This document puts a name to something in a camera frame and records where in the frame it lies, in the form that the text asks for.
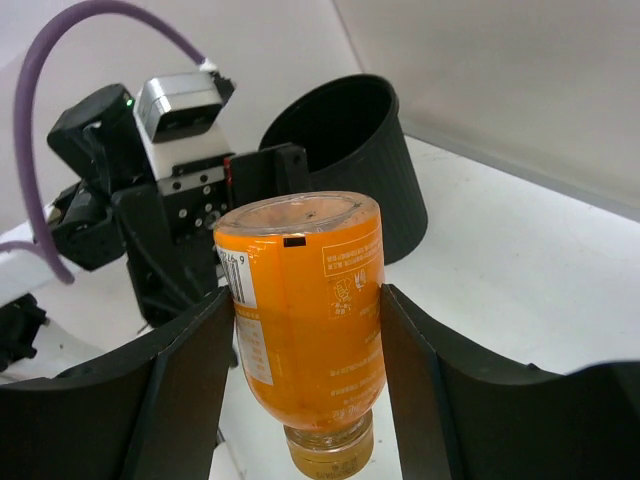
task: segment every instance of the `barcode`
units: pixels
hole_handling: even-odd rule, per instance
[[[246,252],[234,252],[220,247],[217,247],[217,250],[233,298],[242,305],[258,308],[249,255]]]

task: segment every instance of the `orange bottle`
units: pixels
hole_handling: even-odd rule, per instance
[[[214,235],[251,390],[285,425],[303,473],[351,476],[371,456],[370,410],[385,383],[377,203],[278,197],[232,210]]]

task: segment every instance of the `black bracket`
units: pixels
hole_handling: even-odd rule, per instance
[[[153,186],[117,192],[112,200],[125,239],[127,268],[142,316],[153,327],[163,325],[210,290],[201,288],[189,265],[180,261],[162,199]],[[215,267],[211,277],[217,286]]]
[[[0,308],[0,372],[23,358],[36,356],[33,341],[47,312],[33,295],[25,295]]]
[[[91,272],[124,255],[112,208],[89,191],[86,181],[64,190],[53,206],[58,215],[49,226],[65,258]]]
[[[563,376],[485,349],[382,286],[382,345],[405,479],[634,479],[640,362]]]
[[[225,164],[232,207],[311,191],[304,148],[287,143],[230,157]]]

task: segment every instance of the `silver camera housing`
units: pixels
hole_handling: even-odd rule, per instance
[[[211,75],[192,72],[148,80],[137,113],[151,142],[163,143],[206,133],[222,107]]]

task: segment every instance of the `ribbed black cylinder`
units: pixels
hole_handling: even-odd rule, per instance
[[[398,96],[384,78],[344,77],[293,103],[260,144],[266,148],[291,142],[304,147],[316,190],[374,198],[382,213],[385,264],[408,255],[428,223],[398,110]]]

